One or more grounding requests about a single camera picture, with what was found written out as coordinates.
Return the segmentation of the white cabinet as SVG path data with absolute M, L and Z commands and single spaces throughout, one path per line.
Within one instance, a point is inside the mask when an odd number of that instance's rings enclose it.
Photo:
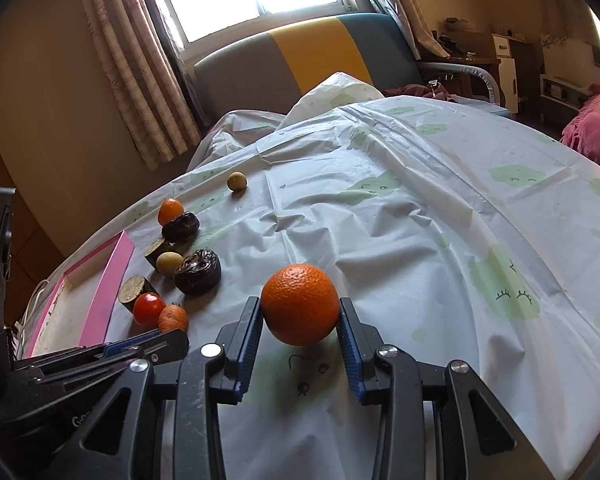
M 500 75 L 500 88 L 504 94 L 505 107 L 513 114 L 518 113 L 518 93 L 516 65 L 513 58 L 509 40 L 504 36 L 493 34 L 493 43 L 496 57 L 500 60 L 498 74 Z

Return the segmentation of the large orange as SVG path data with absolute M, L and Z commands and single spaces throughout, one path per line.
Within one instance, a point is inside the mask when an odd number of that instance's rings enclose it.
M 290 346 L 317 344 L 340 317 L 334 284 L 325 272 L 306 263 L 275 272 L 264 284 L 260 299 L 268 329 Z

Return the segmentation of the small mandarin orange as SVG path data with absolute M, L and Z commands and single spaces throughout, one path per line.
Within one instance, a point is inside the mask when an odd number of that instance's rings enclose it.
M 158 210 L 158 222 L 160 226 L 165 226 L 170 221 L 178 218 L 184 212 L 184 206 L 175 198 L 164 200 Z

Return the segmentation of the dark wrinkled passion fruit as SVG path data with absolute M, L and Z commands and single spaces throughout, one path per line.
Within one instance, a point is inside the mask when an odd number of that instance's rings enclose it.
M 185 295 L 202 296 L 214 289 L 221 279 L 221 263 L 211 249 L 195 250 L 174 271 L 175 287 Z

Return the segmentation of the small orange kumquat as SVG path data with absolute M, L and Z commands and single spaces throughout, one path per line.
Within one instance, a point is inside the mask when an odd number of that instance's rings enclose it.
M 188 329 L 188 316 L 184 308 L 178 304 L 169 304 L 164 307 L 158 317 L 158 330 L 161 333 L 170 330 L 181 330 L 186 333 Z

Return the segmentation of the grey yellow blue headboard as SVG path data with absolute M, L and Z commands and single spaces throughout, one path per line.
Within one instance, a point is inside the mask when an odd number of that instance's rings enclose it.
M 232 110 L 286 114 L 336 73 L 380 91 L 422 82 L 393 18 L 349 13 L 277 27 L 216 50 L 195 64 L 194 88 L 216 122 Z

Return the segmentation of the tan longan fruit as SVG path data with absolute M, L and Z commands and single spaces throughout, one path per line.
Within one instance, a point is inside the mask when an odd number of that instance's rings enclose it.
M 234 171 L 228 176 L 226 185 L 233 193 L 240 193 L 247 188 L 248 180 L 242 172 Z
M 156 269 L 166 278 L 172 278 L 183 261 L 184 257 L 178 252 L 163 252 L 156 260 Z

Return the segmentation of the pink blanket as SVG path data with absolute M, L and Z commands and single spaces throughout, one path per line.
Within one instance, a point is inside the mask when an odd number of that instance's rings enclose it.
M 600 82 L 588 87 L 590 95 L 562 130 L 560 142 L 600 165 Z

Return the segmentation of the left beige curtain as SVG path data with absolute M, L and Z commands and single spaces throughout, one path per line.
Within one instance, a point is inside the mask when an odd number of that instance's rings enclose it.
M 200 132 L 146 0 L 81 0 L 118 111 L 148 169 L 184 154 Z

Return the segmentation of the pink shallow tray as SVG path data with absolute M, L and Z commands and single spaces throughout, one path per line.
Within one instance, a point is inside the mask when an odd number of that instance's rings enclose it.
M 26 359 L 105 341 L 134 243 L 120 232 L 69 266 L 35 315 L 24 344 Z

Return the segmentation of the red cherry tomato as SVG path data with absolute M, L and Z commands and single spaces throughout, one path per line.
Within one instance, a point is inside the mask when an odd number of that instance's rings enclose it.
M 164 300 L 155 292 L 144 292 L 133 304 L 133 318 L 136 324 L 154 330 L 158 327 L 162 310 L 166 307 Z

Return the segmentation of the sugarcane chunk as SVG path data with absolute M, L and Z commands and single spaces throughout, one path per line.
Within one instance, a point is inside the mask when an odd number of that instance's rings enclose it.
M 157 269 L 157 260 L 165 252 L 173 252 L 174 245 L 162 237 L 157 238 L 149 244 L 146 248 L 144 257 L 147 262 L 154 268 Z
M 135 301 L 143 294 L 157 295 L 157 291 L 147 278 L 141 275 L 133 275 L 121 285 L 118 292 L 118 301 L 123 307 L 126 307 L 126 310 L 132 313 Z

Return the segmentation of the white patterned plastic tablecloth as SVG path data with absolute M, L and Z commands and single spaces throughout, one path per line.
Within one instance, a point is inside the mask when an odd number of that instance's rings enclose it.
M 227 187 L 234 171 L 245 191 Z M 220 259 L 202 296 L 144 257 L 167 198 L 199 220 L 174 252 Z M 193 347 L 236 321 L 275 271 L 310 264 L 389 344 L 467 362 L 556 478 L 582 478 L 600 452 L 600 166 L 539 131 L 336 76 L 289 114 L 226 114 L 184 174 L 76 258 L 120 232 L 135 246 L 126 272 L 187 310 Z

